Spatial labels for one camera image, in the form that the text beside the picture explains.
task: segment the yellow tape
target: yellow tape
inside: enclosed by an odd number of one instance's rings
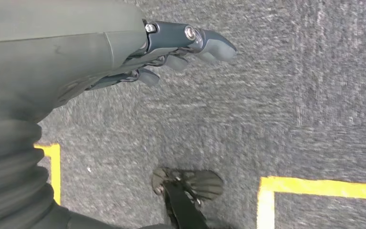
[[[59,144],[51,146],[35,145],[35,148],[44,150],[44,155],[51,159],[51,186],[54,189],[54,200],[61,204],[61,149]]]
[[[275,227],[275,192],[366,199],[366,184],[292,177],[262,177],[257,197],[257,228]]]

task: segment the yellow line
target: yellow line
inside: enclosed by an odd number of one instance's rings
[[[361,183],[269,177],[264,185],[274,192],[366,199],[366,184]]]
[[[275,224],[274,191],[269,189],[266,182],[268,182],[268,178],[262,177],[257,195],[257,229],[274,229]]]
[[[366,199],[366,184],[293,177],[262,177],[257,200],[257,229],[275,227],[275,192]]]
[[[51,146],[38,146],[44,150],[44,155],[51,159],[51,186],[54,189],[54,200],[61,205],[61,149],[59,144]]]

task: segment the prosthetic arm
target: prosthetic arm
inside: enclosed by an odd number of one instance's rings
[[[86,90],[151,86],[145,66],[229,61],[235,47],[188,24],[146,21],[114,0],[0,0],[0,229],[109,229],[53,201],[37,125]]]

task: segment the robotic hand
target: robotic hand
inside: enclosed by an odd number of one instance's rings
[[[96,90],[121,82],[142,81],[154,86],[159,76],[145,69],[145,66],[166,65],[182,71],[188,65],[184,58],[194,54],[205,62],[230,61],[236,55],[236,48],[222,35],[208,30],[195,29],[191,25],[164,21],[143,21],[148,40],[137,52],[129,56],[124,67],[139,67],[131,72],[107,76],[86,90]]]

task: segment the gray carpet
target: gray carpet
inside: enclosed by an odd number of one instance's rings
[[[163,221],[158,165],[226,181],[206,215],[256,225],[262,176],[366,182],[366,0],[128,0],[149,19],[216,30],[231,63],[155,69],[157,88],[88,92],[41,125],[62,146],[62,201],[138,228]],[[278,194],[277,229],[366,229],[366,200]]]

